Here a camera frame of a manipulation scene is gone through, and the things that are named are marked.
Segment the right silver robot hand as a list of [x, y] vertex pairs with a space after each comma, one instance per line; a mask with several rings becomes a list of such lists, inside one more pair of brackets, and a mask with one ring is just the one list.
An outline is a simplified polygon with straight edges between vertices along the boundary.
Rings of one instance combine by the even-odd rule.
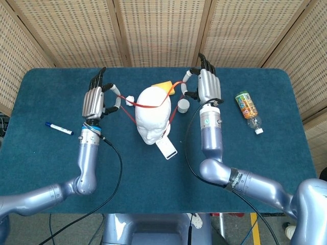
[[[224, 100], [221, 98], [220, 80], [216, 76], [216, 70], [213, 65], [206, 59], [202, 53], [198, 54], [201, 61], [201, 68], [190, 68], [182, 79], [181, 92], [184, 96], [188, 96], [199, 103], [214, 99], [217, 105], [222, 104]], [[192, 92], [187, 89], [187, 81], [192, 75], [198, 77], [197, 90]]]

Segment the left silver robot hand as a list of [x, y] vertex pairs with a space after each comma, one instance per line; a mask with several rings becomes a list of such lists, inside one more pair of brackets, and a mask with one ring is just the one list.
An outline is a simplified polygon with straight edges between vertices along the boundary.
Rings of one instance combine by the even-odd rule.
[[[116, 85], [112, 83], [103, 85], [105, 71], [106, 67], [103, 67], [89, 83], [82, 109], [82, 117], [86, 120], [100, 120], [105, 115], [118, 111], [121, 106], [121, 93]], [[109, 90], [116, 95], [115, 104], [112, 107], [106, 107], [104, 104], [104, 93]]]

